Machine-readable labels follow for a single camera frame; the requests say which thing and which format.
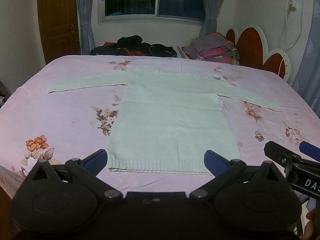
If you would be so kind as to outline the pink floral bed sheet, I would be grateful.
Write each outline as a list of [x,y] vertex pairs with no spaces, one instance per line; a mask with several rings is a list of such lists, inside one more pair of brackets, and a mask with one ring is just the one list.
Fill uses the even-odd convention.
[[84,158],[107,145],[108,115],[121,110],[126,87],[95,87],[48,93],[50,85],[129,69],[160,69],[205,75],[277,103],[281,111],[221,98],[241,155],[249,165],[265,160],[275,141],[298,152],[299,143],[319,145],[319,118],[276,74],[230,64],[137,56],[64,56],[18,88],[1,108],[1,188],[13,197],[39,157],[53,163]]

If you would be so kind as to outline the brown wooden door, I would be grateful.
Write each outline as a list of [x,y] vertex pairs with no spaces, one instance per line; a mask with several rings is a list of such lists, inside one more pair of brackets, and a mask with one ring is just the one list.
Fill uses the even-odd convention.
[[37,13],[46,63],[80,54],[76,0],[37,0]]

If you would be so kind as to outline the white framed window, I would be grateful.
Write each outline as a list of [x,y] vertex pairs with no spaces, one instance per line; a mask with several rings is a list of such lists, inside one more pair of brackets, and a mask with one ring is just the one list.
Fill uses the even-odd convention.
[[205,17],[203,0],[98,0],[99,23],[125,20],[195,21]]

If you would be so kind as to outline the red white headboard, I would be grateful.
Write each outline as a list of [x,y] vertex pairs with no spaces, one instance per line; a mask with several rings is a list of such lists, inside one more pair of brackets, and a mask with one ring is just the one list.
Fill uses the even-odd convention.
[[289,80],[291,62],[287,53],[280,48],[269,50],[265,34],[259,26],[249,26],[242,32],[231,27],[226,38],[235,45],[241,66],[273,72],[284,81]]

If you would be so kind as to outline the grey pink folded clothes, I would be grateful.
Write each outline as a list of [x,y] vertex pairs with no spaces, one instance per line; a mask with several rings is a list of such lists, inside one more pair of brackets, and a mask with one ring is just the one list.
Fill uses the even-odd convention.
[[180,50],[182,56],[191,60],[238,65],[240,59],[234,43],[220,33],[194,38]]

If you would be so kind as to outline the left grey curtain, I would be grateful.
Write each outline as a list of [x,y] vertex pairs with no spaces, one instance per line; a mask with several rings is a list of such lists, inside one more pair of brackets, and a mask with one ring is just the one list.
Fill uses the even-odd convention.
[[91,25],[93,0],[76,0],[80,23],[80,50],[82,55],[89,55],[95,47]]

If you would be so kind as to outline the black clothes pile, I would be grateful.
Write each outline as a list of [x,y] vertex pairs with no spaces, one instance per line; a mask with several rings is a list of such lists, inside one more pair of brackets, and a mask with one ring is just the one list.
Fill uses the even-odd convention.
[[92,49],[89,55],[177,57],[177,52],[170,46],[149,44],[143,42],[139,35],[133,35],[122,37],[117,42],[105,42]]

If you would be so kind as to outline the right grey curtain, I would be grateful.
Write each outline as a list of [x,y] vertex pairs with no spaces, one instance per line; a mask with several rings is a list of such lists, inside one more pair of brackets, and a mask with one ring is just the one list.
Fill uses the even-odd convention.
[[199,33],[199,37],[215,33],[217,29],[217,17],[220,13],[223,0],[203,0],[205,17]]

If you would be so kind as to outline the pale green knit sweater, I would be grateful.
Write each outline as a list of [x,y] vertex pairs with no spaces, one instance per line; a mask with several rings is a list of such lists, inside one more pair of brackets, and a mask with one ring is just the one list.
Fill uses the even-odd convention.
[[219,97],[280,111],[278,104],[212,77],[134,69],[56,83],[50,92],[91,87],[127,87],[121,109],[106,125],[111,171],[207,173],[204,153],[240,158]]

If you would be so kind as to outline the white wall socket plug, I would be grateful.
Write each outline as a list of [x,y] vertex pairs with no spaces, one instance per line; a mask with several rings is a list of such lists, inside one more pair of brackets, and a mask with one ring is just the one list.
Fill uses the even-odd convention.
[[289,11],[296,11],[298,9],[296,0],[287,0],[287,7]]

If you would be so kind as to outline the grey curtain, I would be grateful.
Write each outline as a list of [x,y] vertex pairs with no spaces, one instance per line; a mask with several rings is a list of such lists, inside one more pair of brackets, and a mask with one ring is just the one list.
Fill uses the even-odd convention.
[[80,50],[82,55],[89,55],[95,47],[91,25],[93,0],[76,0],[80,23]]
[[199,33],[199,37],[215,33],[217,29],[217,17],[220,13],[223,0],[203,0],[205,17]]

